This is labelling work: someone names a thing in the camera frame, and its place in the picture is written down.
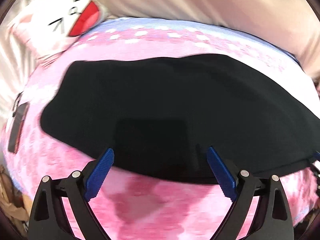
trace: wrinkled fabric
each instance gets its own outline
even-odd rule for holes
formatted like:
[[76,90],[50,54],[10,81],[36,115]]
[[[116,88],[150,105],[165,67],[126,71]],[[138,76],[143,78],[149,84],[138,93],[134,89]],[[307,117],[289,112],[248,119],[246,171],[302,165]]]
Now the wrinkled fabric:
[[[43,176],[65,178],[92,160],[40,128],[41,112],[56,94],[72,62],[203,53],[225,54],[254,67],[320,117],[320,102],[312,80],[292,57],[271,45],[215,26],[152,19],[113,20],[82,36],[57,61],[47,68],[37,68],[30,77],[20,102],[30,102],[30,108],[16,155],[7,151],[12,120],[8,120],[1,135],[15,185],[33,199]],[[316,203],[316,178],[307,168],[282,177],[281,181],[293,223],[297,224]],[[255,197],[239,237],[248,231],[257,201]],[[64,204],[76,237],[83,239],[67,199]],[[207,240],[230,205],[231,201],[224,197],[219,185],[168,182],[115,167],[111,168],[98,196],[90,201],[102,227],[114,240]]]
[[[89,5],[93,5],[94,10],[87,11],[87,16],[98,16],[90,25],[84,25],[80,33],[71,35],[72,30],[83,23],[81,16]],[[9,23],[8,32],[32,51],[38,64],[47,66],[81,34],[102,22],[106,14],[96,0],[34,0]]]
[[221,54],[73,62],[40,126],[94,159],[111,147],[118,168],[196,184],[217,184],[210,146],[261,178],[307,168],[320,151],[318,117]]
[[0,25],[0,128],[8,118],[16,96],[23,91],[36,67],[31,51],[12,34],[7,35],[9,22],[32,1],[16,0]]

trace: red mouth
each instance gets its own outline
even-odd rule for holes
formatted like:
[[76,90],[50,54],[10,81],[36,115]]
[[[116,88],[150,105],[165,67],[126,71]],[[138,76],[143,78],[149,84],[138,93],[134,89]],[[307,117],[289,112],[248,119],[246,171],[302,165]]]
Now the red mouth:
[[96,24],[99,16],[100,13],[97,5],[91,1],[73,25],[69,36],[76,37],[85,33]]

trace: beige bedsheet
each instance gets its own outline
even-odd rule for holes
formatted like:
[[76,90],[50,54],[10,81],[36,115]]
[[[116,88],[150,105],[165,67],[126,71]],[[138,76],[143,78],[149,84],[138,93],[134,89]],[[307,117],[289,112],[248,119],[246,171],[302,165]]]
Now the beige bedsheet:
[[320,22],[306,0],[99,0],[115,17],[153,17],[223,25],[294,54],[320,75]]
[[7,36],[8,23],[33,0],[16,0],[0,25],[0,129],[12,104],[35,68],[31,52],[13,35]]

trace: black bracket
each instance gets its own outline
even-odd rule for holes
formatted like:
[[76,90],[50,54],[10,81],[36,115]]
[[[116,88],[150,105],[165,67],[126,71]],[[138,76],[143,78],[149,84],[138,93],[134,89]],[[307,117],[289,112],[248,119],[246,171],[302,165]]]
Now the black bracket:
[[[113,158],[113,150],[108,149],[98,160],[89,162],[82,171],[74,171],[68,178],[43,177],[32,206],[28,239],[77,239],[62,204],[61,198],[67,197],[86,240],[111,240],[88,201],[97,195]],[[256,178],[230,161],[223,162],[213,147],[208,149],[207,158],[223,192],[233,201],[211,240],[237,238],[254,196],[260,196],[258,207],[248,235],[242,239],[294,240],[289,204],[278,176]]]

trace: beige fabric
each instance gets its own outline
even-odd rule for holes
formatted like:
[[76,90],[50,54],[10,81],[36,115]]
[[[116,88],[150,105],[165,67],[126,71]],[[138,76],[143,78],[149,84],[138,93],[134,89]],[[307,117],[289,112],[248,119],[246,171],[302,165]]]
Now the beige fabric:
[[294,54],[320,75],[320,22],[306,0],[98,0],[116,17],[154,17],[223,25]]

